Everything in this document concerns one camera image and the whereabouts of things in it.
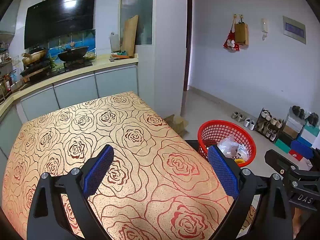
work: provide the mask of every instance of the floor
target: floor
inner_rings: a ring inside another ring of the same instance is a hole
[[[291,162],[298,165],[300,169],[305,169],[305,165],[297,161],[291,155],[286,154],[285,152],[280,150],[265,137],[255,131],[251,131],[248,128],[244,127],[243,122],[238,123],[237,121],[232,119],[231,114],[233,113],[233,111],[234,109],[232,108],[223,108],[221,105],[196,94],[193,90],[188,90],[184,94],[184,103],[181,115],[189,122],[189,125],[186,128],[188,134],[186,134],[183,138],[185,140],[197,139],[197,132],[199,127],[209,120],[225,120],[233,122],[243,127],[252,136],[256,144],[256,157],[251,164],[246,166],[246,168],[250,169],[255,175],[270,177],[273,173],[275,173],[275,170],[268,164],[266,164],[264,160],[266,151],[270,149],[274,149],[278,153],[284,155]],[[257,206],[258,200],[259,196],[256,195],[252,202],[252,205],[254,207]]]

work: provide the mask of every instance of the basket rim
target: basket rim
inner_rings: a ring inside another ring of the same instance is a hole
[[[224,120],[211,120],[211,121],[208,121],[208,122],[205,122],[203,123],[199,130],[198,130],[198,142],[199,142],[199,145],[201,147],[201,149],[203,150],[203,152],[208,155],[208,150],[207,148],[205,147],[203,141],[202,141],[202,138],[201,138],[201,134],[202,134],[202,131],[208,127],[208,126],[211,126],[211,125],[217,125],[217,124],[220,124],[220,125],[228,125],[236,130],[240,130],[241,133],[243,133],[243,135],[247,138],[247,140],[249,141],[250,145],[251,145],[251,155],[250,155],[250,158],[249,160],[247,160],[246,162],[244,163],[240,163],[238,164],[238,166],[240,168],[242,167],[245,167],[247,165],[249,165],[251,162],[253,162],[255,156],[256,156],[256,152],[257,152],[257,148],[256,148],[256,144],[254,142],[254,140],[252,139],[251,135],[246,131],[244,130],[242,127],[240,127],[239,125],[236,125],[235,123],[232,123],[232,122],[228,122],[228,121],[224,121]]]

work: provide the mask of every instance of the backsplash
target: backsplash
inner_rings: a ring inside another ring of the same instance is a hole
[[[86,30],[78,33],[62,35],[49,40],[48,42],[39,44],[48,50],[47,58],[50,59],[52,70],[63,68],[63,61],[58,58],[58,54],[62,53],[65,48],[71,48],[70,43],[74,42],[75,47],[89,46],[88,52],[84,58],[94,60],[96,58],[96,30]]]

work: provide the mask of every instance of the rose pattern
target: rose pattern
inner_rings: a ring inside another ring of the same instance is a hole
[[[70,106],[23,125],[2,188],[4,213],[21,236],[26,239],[41,174],[67,174],[106,144],[113,147],[114,160],[88,203],[113,239],[211,236],[233,199],[209,163],[132,92]],[[62,202],[73,232],[82,236],[66,195]]]

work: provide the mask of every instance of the floral tablecloth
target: floral tablecloth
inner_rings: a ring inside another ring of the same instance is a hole
[[[49,113],[23,125],[4,175],[2,207],[26,239],[40,175],[67,174],[110,144],[114,162],[88,201],[113,239],[208,239],[233,199],[209,163],[132,92]],[[66,195],[73,231],[82,236]]]

